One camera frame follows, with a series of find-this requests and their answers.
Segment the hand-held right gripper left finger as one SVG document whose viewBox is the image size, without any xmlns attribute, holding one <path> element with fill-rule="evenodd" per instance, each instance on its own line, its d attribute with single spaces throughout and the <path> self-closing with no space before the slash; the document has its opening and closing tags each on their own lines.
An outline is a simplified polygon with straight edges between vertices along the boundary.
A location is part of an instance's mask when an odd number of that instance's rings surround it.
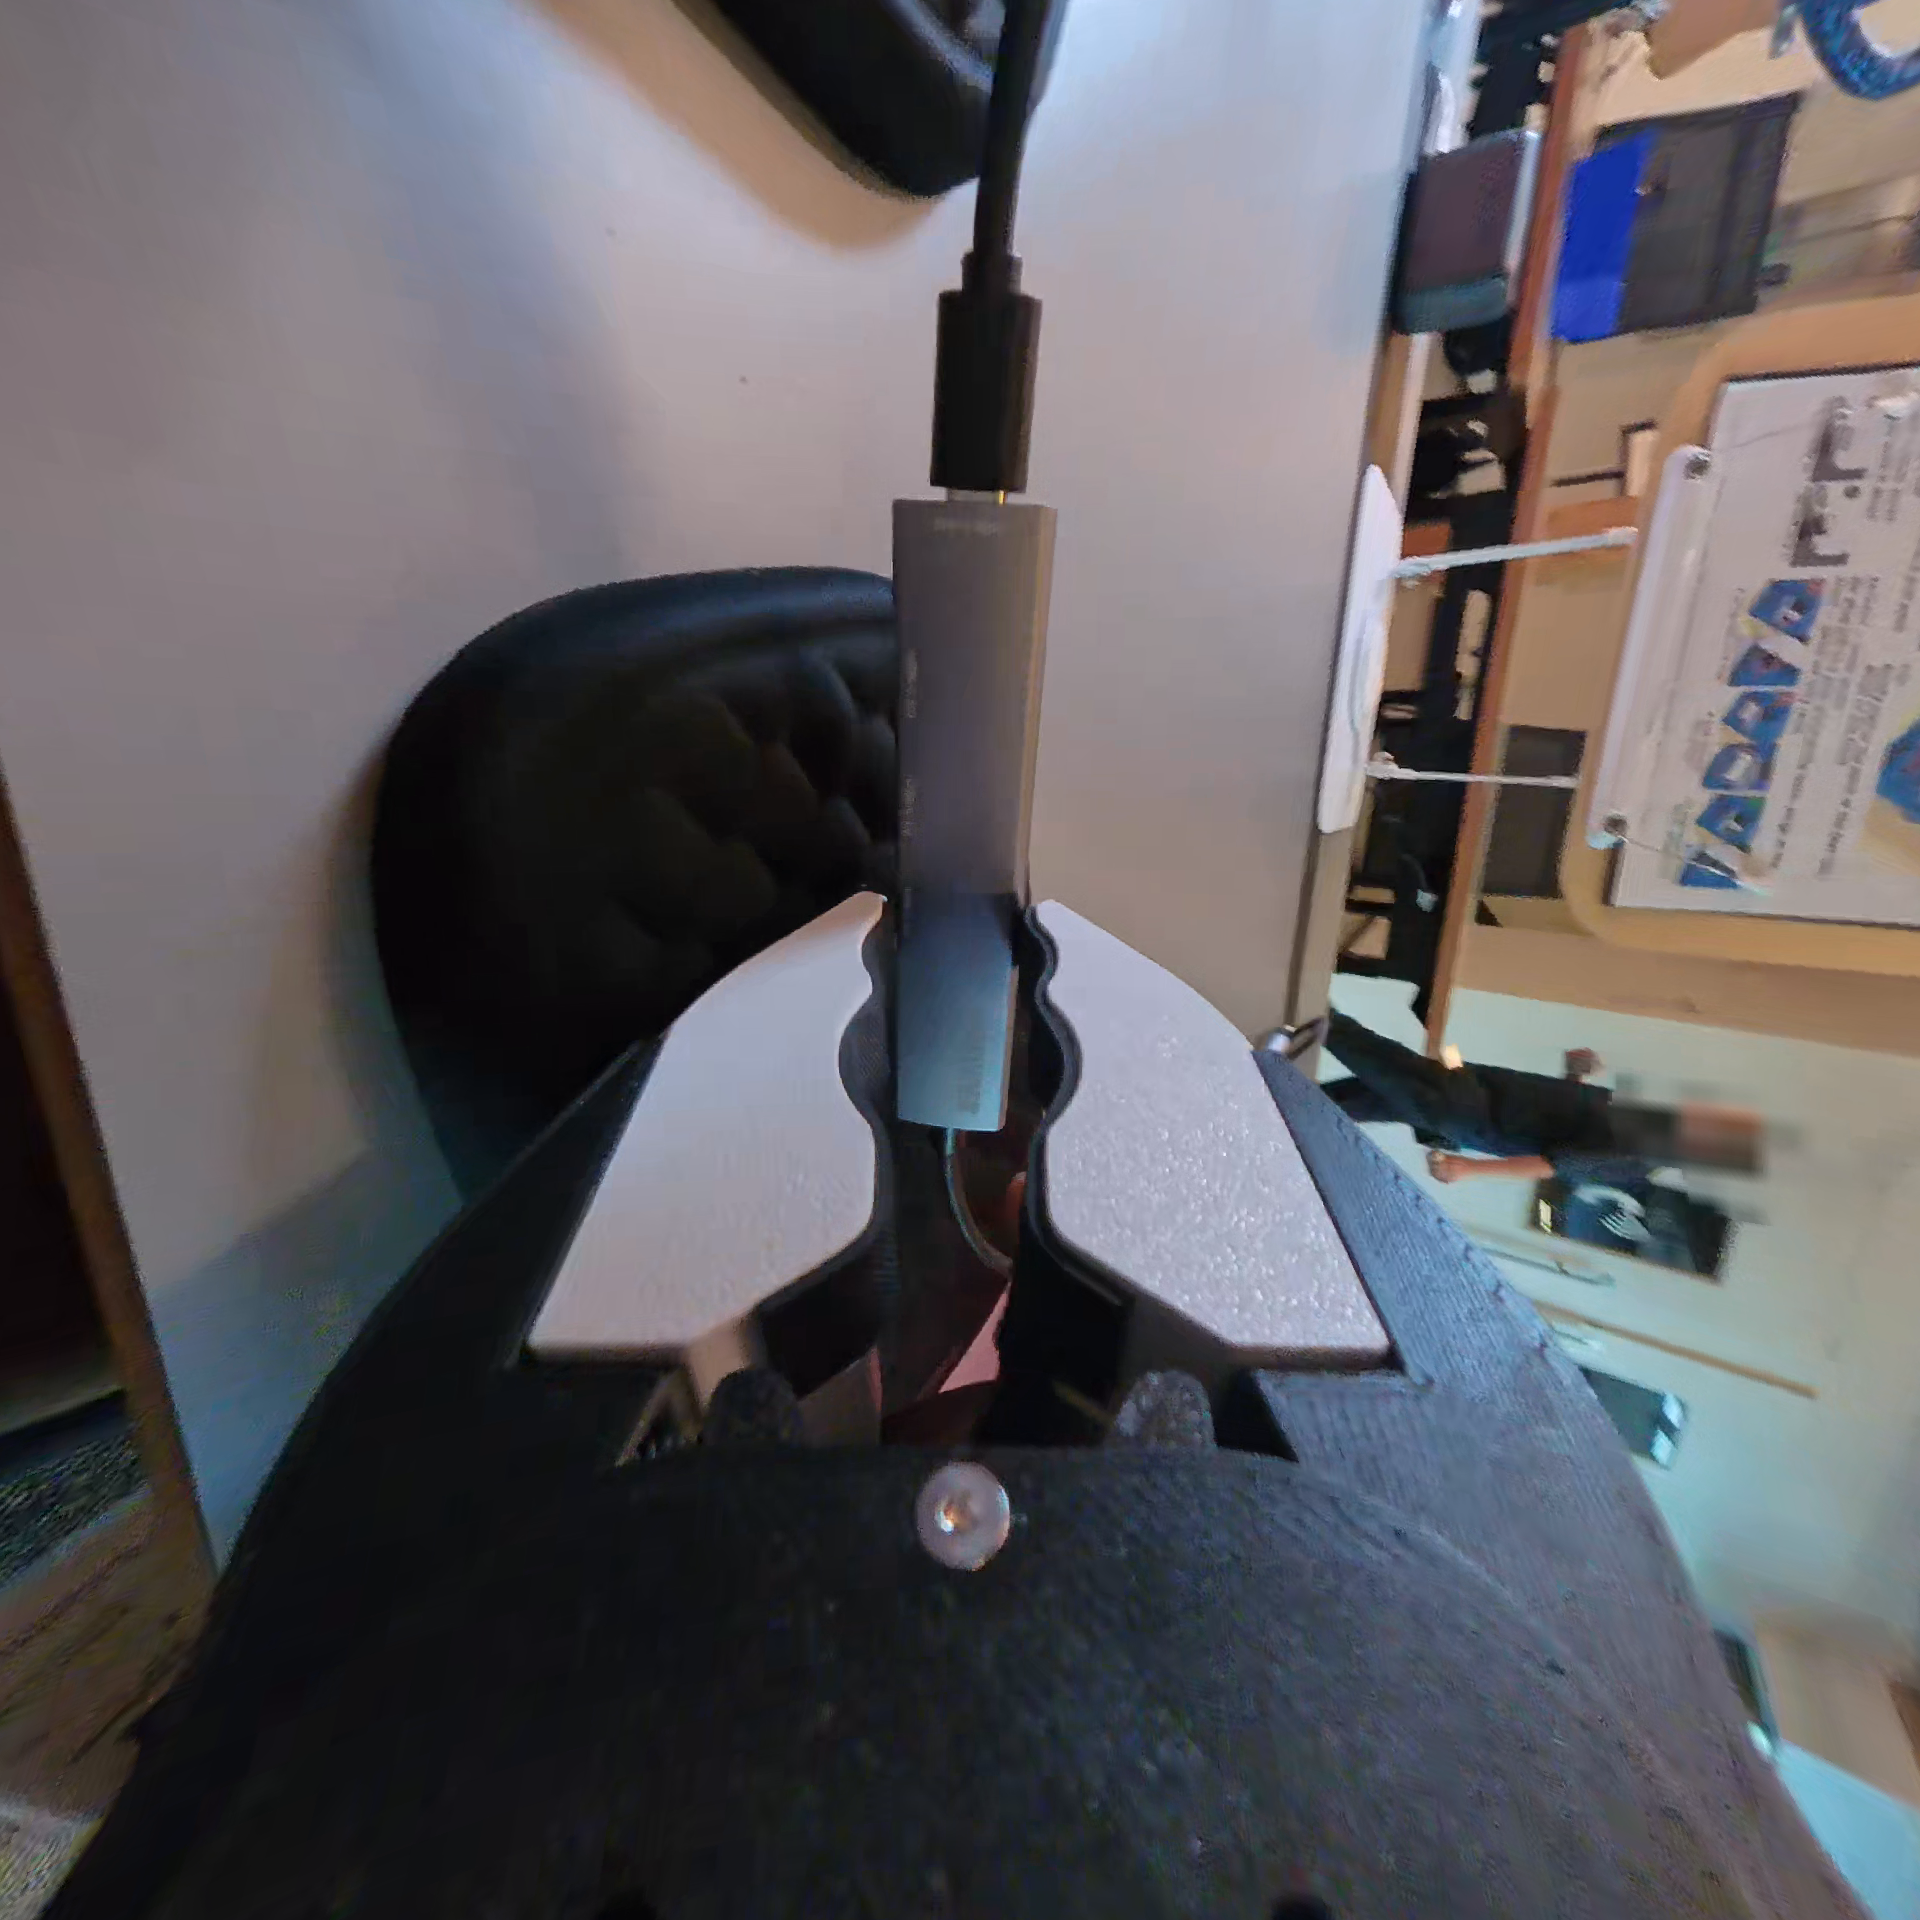
<svg viewBox="0 0 1920 1920">
<path fill-rule="evenodd" d="M 876 1140 L 840 1052 L 875 997 L 880 893 L 850 893 L 665 1032 L 528 1329 L 542 1359 L 753 1364 L 870 1227 Z"/>
</svg>

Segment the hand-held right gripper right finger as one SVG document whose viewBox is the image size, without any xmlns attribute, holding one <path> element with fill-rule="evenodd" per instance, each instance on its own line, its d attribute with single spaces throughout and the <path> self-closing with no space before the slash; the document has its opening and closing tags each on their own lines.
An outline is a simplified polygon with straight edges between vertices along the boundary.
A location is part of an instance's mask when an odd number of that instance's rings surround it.
<svg viewBox="0 0 1920 1920">
<path fill-rule="evenodd" d="M 1069 1063 L 1043 1239 L 1116 1306 L 1115 1367 L 1379 1367 L 1389 1330 L 1255 1046 L 1080 910 L 1033 910 Z"/>
</svg>

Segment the grey usb hub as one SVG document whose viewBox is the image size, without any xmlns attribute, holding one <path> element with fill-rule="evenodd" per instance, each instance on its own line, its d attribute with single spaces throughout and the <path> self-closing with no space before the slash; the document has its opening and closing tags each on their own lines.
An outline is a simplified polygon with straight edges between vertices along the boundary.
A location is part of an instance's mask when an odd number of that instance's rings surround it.
<svg viewBox="0 0 1920 1920">
<path fill-rule="evenodd" d="M 1053 544 L 1048 504 L 895 502 L 898 1110 L 953 1134 L 1012 1099 Z"/>
</svg>

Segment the black box with white print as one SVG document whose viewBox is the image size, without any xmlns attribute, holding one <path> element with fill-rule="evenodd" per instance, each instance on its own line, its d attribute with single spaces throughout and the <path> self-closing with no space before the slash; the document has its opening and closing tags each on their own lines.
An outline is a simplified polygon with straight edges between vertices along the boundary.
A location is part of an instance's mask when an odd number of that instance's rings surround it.
<svg viewBox="0 0 1920 1920">
<path fill-rule="evenodd" d="M 1529 1204 L 1540 1234 L 1703 1283 L 1723 1279 L 1736 1230 L 1715 1200 L 1660 1180 L 1540 1180 Z"/>
</svg>

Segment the printed poster board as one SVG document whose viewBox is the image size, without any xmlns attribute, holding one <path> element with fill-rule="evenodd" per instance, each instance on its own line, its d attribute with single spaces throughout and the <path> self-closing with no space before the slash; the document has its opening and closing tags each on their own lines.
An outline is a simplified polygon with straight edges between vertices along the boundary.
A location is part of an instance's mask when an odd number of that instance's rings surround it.
<svg viewBox="0 0 1920 1920">
<path fill-rule="evenodd" d="M 1615 910 L 1918 930 L 1918 366 L 1723 383 L 1662 459 L 1586 816 Z"/>
</svg>

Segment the grey box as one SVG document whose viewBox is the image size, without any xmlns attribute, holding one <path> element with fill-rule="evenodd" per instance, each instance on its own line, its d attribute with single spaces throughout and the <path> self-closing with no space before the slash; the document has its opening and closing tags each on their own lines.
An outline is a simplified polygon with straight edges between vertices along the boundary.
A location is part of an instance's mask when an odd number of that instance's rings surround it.
<svg viewBox="0 0 1920 1920">
<path fill-rule="evenodd" d="M 1398 334 L 1462 330 L 1513 309 L 1540 154 L 1540 132 L 1520 126 L 1420 162 L 1389 294 Z"/>
</svg>

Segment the black rounded cushion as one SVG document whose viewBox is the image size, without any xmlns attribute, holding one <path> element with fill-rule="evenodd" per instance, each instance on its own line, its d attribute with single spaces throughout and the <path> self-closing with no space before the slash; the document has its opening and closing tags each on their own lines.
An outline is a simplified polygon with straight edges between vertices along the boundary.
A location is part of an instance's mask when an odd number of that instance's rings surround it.
<svg viewBox="0 0 1920 1920">
<path fill-rule="evenodd" d="M 993 107 L 1003 29 L 1022 20 L 1022 120 L 1052 73 L 1062 2 L 709 2 L 745 53 L 869 173 L 935 199 L 1015 167 L 1025 142 Z"/>
</svg>

